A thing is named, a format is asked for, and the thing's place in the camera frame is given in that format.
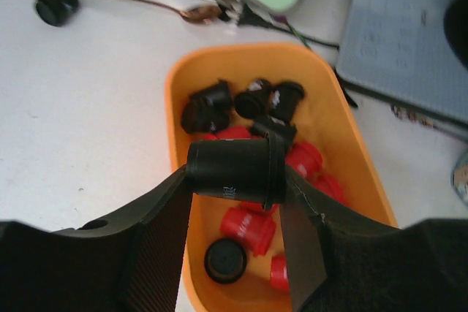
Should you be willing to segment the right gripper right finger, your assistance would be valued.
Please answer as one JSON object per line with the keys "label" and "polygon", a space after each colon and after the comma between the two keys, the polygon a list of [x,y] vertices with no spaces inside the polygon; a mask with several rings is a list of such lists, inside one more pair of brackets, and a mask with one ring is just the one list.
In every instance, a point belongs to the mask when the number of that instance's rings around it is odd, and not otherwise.
{"label": "right gripper right finger", "polygon": [[294,311],[465,311],[467,222],[398,229],[342,205],[290,168],[280,219]]}

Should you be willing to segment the black capsule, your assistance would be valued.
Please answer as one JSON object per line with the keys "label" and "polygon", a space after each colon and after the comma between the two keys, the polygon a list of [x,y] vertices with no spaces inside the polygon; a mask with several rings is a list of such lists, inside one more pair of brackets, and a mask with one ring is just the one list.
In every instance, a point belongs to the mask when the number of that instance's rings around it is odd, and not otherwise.
{"label": "black capsule", "polygon": [[273,89],[270,116],[290,123],[299,102],[304,99],[305,95],[301,84],[293,81],[280,82]]}
{"label": "black capsule", "polygon": [[181,114],[181,126],[188,134],[217,133],[230,125],[233,98],[226,80],[218,80],[189,96]]}
{"label": "black capsule", "polygon": [[61,27],[78,11],[78,0],[36,0],[34,8],[39,17],[48,25]]}
{"label": "black capsule", "polygon": [[275,134],[193,142],[186,179],[196,194],[253,202],[269,210],[282,204],[286,194],[284,144]]}
{"label": "black capsule", "polygon": [[257,78],[234,98],[234,108],[239,116],[253,120],[265,115],[270,99],[272,84],[265,78]]}
{"label": "black capsule", "polygon": [[230,238],[214,241],[205,252],[205,271],[218,284],[236,282],[245,273],[246,266],[244,247]]}

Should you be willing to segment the red capsule cluster piece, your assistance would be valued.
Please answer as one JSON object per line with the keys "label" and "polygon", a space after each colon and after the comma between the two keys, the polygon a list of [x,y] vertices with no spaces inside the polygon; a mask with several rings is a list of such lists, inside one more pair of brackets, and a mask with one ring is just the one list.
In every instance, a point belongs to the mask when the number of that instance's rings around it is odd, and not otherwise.
{"label": "red capsule cluster piece", "polygon": [[287,276],[287,261],[284,254],[277,254],[271,259],[270,285],[282,291],[290,290]]}

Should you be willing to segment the orange storage basket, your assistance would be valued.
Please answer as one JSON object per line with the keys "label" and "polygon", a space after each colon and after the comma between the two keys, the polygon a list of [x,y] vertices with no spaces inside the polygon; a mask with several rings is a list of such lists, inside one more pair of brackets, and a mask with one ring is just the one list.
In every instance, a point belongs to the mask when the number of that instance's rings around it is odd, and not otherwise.
{"label": "orange storage basket", "polygon": [[[184,56],[170,70],[165,85],[170,160],[173,169],[185,164],[195,137],[181,127],[189,97],[223,79],[233,93],[253,79],[271,83],[291,80],[306,92],[293,117],[297,139],[315,145],[325,171],[341,184],[349,206],[376,221],[397,224],[366,144],[328,63],[299,45],[286,42],[210,47]],[[204,268],[206,249],[219,239],[220,224],[234,202],[194,196],[189,218],[182,277],[196,311],[289,311],[290,296],[269,282],[271,259],[284,250],[276,231],[264,256],[250,256],[244,275],[235,283],[212,281]]]}

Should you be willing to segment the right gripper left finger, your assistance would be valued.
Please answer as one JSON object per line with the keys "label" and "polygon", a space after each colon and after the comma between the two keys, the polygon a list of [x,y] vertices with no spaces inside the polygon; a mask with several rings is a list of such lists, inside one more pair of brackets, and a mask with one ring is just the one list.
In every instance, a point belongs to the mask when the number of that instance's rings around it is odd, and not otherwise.
{"label": "right gripper left finger", "polygon": [[3,311],[173,311],[192,193],[184,168],[79,229],[1,223]]}

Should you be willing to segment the red capsule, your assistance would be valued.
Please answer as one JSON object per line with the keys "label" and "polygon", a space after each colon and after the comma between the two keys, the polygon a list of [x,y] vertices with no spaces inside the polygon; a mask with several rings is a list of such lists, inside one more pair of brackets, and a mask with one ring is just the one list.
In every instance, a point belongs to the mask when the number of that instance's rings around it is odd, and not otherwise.
{"label": "red capsule", "polygon": [[250,139],[251,137],[250,131],[245,126],[231,126],[216,133],[218,140]]}
{"label": "red capsule", "polygon": [[286,163],[304,179],[311,180],[322,170],[322,154],[310,142],[294,143],[287,153]]}
{"label": "red capsule", "polygon": [[337,202],[348,205],[343,188],[335,177],[328,174],[320,174],[312,181],[312,185]]}

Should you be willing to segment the red capsule number two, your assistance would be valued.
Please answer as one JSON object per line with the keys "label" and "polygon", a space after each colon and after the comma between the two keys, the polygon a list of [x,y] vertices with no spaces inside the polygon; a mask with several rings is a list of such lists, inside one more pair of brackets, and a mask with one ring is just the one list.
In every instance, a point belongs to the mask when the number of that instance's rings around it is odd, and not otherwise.
{"label": "red capsule number two", "polygon": [[220,225],[222,234],[236,239],[254,256],[265,256],[276,232],[271,217],[253,213],[246,208],[229,208]]}

